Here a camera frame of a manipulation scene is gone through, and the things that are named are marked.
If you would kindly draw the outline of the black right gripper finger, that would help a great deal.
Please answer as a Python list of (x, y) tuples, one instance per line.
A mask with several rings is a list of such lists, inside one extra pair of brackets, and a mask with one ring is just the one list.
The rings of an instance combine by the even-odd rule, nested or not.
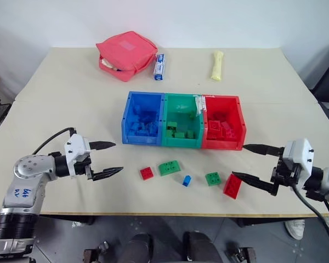
[(281, 156), (284, 151), (284, 147), (274, 147), (265, 144), (246, 144), (243, 148), (249, 150), (253, 153), (260, 155), (271, 155), (271, 156)]
[(276, 196), (276, 194), (277, 194), (276, 185), (269, 183), (269, 182), (262, 181), (259, 179), (259, 177), (249, 175), (246, 173), (239, 173), (239, 172), (235, 172), (235, 171), (233, 171), (232, 174), (234, 174), (237, 178), (239, 178), (243, 182), (247, 183), (248, 185), (258, 188), (260, 190), (266, 191), (266, 192), (270, 193), (272, 196)]

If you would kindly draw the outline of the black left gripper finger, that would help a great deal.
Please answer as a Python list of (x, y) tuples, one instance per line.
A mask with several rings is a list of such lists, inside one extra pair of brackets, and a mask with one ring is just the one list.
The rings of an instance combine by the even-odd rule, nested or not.
[(102, 179), (106, 179), (109, 177), (112, 177), (113, 175), (117, 174), (118, 172), (122, 171), (124, 167), (112, 167), (112, 168), (106, 168), (101, 172), (94, 173), (92, 171), (92, 180), (98, 181)]
[(116, 146), (114, 142), (109, 141), (94, 141), (89, 143), (91, 150), (104, 150)]

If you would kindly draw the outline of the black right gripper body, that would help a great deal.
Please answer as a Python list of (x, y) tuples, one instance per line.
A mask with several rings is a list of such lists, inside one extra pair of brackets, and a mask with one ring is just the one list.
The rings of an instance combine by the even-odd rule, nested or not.
[(300, 172), (300, 164), (285, 162), (282, 158), (279, 158), (276, 167), (273, 168), (270, 181), (283, 186), (296, 185), (299, 181)]

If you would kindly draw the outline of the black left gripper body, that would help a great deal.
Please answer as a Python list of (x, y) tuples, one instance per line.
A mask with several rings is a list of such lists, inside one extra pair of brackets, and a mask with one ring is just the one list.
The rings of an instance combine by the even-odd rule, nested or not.
[(72, 161), (72, 167), (73, 167), (73, 173), (72, 178), (75, 178), (77, 175), (85, 175), (88, 180), (91, 180), (93, 178), (93, 171), (91, 169), (91, 157), (88, 156), (82, 161), (73, 160)]

